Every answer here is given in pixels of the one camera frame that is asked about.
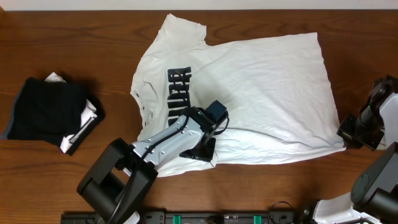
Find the white Puma t-shirt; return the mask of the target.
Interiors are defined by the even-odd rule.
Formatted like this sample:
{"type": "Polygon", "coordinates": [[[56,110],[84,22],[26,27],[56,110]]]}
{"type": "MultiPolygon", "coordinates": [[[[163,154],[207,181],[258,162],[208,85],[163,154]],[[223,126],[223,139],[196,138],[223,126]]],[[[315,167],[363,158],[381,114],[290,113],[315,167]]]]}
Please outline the white Puma t-shirt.
{"type": "Polygon", "coordinates": [[[203,162],[175,156],[161,177],[217,164],[286,164],[344,150],[338,114],[315,32],[210,46],[206,27],[168,15],[132,79],[139,139],[165,129],[185,107],[219,101],[230,121],[203,162]]]}

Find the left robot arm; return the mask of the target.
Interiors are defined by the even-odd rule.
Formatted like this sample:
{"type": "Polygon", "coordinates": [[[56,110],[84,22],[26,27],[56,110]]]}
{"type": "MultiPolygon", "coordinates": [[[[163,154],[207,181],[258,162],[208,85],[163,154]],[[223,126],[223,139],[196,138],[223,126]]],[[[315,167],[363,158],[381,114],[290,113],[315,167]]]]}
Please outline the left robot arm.
{"type": "Polygon", "coordinates": [[[158,170],[180,153],[211,138],[217,118],[211,109],[185,109],[171,126],[145,140],[111,142],[84,178],[77,192],[105,223],[125,223],[139,208],[158,170]]]}

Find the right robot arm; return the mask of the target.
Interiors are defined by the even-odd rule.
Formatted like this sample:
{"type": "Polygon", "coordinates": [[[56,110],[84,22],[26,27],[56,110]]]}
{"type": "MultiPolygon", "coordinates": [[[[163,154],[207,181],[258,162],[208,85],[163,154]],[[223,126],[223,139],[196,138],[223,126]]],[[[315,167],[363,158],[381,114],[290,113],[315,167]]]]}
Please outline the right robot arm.
{"type": "Polygon", "coordinates": [[[320,200],[309,223],[397,223],[397,94],[381,105],[385,153],[363,172],[350,193],[320,200]]]}

